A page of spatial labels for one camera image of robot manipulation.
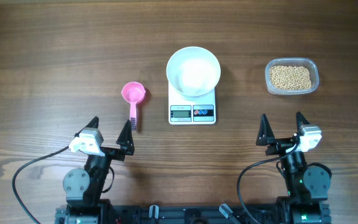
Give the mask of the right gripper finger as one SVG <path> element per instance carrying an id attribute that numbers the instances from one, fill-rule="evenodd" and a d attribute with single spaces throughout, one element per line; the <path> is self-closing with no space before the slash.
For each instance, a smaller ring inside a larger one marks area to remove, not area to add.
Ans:
<path id="1" fill-rule="evenodd" d="M 269 120 L 266 114 L 260 117 L 260 128 L 256 139 L 257 146 L 267 146 L 275 142 L 275 136 L 271 129 Z"/>
<path id="2" fill-rule="evenodd" d="M 300 136 L 304 136 L 306 133 L 306 129 L 310 126 L 310 123 L 300 111 L 298 111 L 295 116 L 296 116 L 297 133 Z"/>

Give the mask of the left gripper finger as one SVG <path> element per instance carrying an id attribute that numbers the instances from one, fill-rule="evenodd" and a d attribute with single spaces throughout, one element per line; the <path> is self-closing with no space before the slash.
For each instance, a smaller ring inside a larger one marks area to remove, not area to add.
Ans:
<path id="1" fill-rule="evenodd" d="M 80 135 L 80 133 L 82 132 L 82 130 L 84 130 L 85 128 L 96 128 L 98 129 L 99 127 L 99 118 L 97 116 L 95 116 L 84 128 L 82 128 L 80 131 L 78 131 L 75 134 L 75 137 L 78 137 Z"/>
<path id="2" fill-rule="evenodd" d="M 132 156 L 134 154 L 135 147 L 132 137 L 132 123 L 130 120 L 126 121 L 116 144 L 120 145 L 120 150 L 123 151 L 125 155 Z"/>

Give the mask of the pink measuring scoop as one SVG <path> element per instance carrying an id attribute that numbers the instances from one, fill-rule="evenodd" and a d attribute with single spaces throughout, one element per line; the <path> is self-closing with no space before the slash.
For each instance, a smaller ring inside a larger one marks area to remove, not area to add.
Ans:
<path id="1" fill-rule="evenodd" d="M 122 97 L 130 104 L 129 120 L 132 130 L 137 127 L 137 104 L 145 97 L 146 90 L 139 82 L 129 82 L 122 88 Z"/>

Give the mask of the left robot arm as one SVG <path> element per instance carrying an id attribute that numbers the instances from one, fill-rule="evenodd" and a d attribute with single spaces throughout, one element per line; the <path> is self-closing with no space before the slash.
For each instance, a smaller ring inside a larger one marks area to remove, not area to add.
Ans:
<path id="1" fill-rule="evenodd" d="M 55 223 L 121 223 L 122 219 L 110 200 L 101 194 L 106 177 L 113 174 L 112 161 L 123 161 L 134 154 L 132 137 L 134 119 L 128 119 L 116 141 L 118 148 L 103 147 L 103 136 L 98 129 L 99 118 L 94 117 L 81 131 L 75 134 L 68 148 L 71 152 L 82 152 L 88 156 L 84 168 L 72 169 L 63 179 L 67 206 L 57 210 Z"/>

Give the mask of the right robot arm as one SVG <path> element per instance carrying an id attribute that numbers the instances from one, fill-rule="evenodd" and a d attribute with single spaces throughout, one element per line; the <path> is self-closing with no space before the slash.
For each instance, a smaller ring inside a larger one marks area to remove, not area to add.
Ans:
<path id="1" fill-rule="evenodd" d="M 260 119 L 256 145 L 267 146 L 265 154 L 278 156 L 279 169 L 288 195 L 275 203 L 275 223 L 331 223 L 328 190 L 331 170 L 317 162 L 307 163 L 305 153 L 322 139 L 322 130 L 300 113 L 296 113 L 296 133 L 290 138 L 276 138 L 265 114 Z"/>

